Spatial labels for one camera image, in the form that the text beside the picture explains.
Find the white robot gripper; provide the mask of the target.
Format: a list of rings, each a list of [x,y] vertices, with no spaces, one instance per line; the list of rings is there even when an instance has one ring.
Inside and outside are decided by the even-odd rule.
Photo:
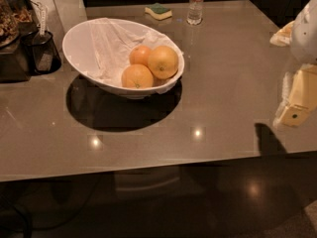
[[[310,0],[303,10],[273,34],[272,45],[287,47],[301,63],[295,72],[287,72],[282,81],[281,102],[275,113],[276,129],[298,127],[317,108],[317,0]]]

